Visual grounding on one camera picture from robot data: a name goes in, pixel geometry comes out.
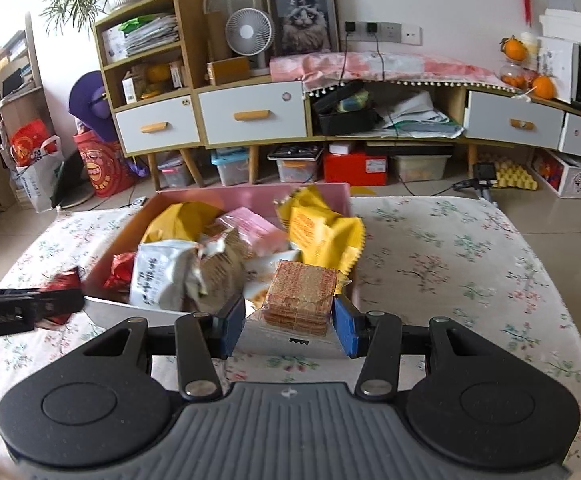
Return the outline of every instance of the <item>wooden picture frame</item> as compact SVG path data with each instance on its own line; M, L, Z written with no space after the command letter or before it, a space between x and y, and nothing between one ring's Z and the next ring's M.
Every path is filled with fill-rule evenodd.
M339 52L337 0L262 0L275 27L273 56Z

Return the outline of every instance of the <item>yellow egg carton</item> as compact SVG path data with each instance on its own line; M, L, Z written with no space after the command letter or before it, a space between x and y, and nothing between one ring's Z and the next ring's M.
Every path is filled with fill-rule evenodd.
M494 187L517 187L536 191L539 187L537 181L530 173L507 156L490 155L484 153L480 156L479 162L493 162L497 170L497 184Z

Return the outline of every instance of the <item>cabinet leg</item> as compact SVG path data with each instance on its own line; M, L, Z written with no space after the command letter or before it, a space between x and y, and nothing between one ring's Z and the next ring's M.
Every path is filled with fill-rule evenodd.
M155 191L159 191L162 186L159 184L159 170L157 170L157 155L148 153L148 169L150 170L150 179L153 181Z
M468 175L473 176L473 166L477 163L477 145L468 145Z
M202 174L200 173L200 170L197 169L197 164L195 164L195 159L193 158L192 153L190 153L190 150L188 148L181 148L179 152L182 154L182 158L186 163L186 167L188 168L188 171L190 171L193 180L199 187L205 187L206 184L204 184Z
M259 173L259 146L253 144L248 149L248 184L257 182Z

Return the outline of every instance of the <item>stack of papers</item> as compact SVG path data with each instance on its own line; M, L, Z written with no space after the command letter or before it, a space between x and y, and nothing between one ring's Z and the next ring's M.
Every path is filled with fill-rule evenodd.
M392 107L378 111L383 121L374 130L346 137L455 139L464 132L461 124L435 109L427 91L419 92Z
M155 16L153 21L126 35L126 52L129 56L179 40L177 20L174 15L155 14Z

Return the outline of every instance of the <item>drawer knob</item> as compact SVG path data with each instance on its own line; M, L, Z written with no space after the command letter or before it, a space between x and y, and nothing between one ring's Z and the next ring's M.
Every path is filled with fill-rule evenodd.
M270 116L270 110L253 110L252 112L237 112L233 115L235 121L259 121L267 119Z
M530 121L522 121L519 119L511 119L510 126L513 128L518 128L520 130L534 130L535 123L531 123Z
M168 122L163 123L153 123L153 124L146 124L146 126L141 126L139 130L143 134L154 134L155 132L162 132L168 127Z

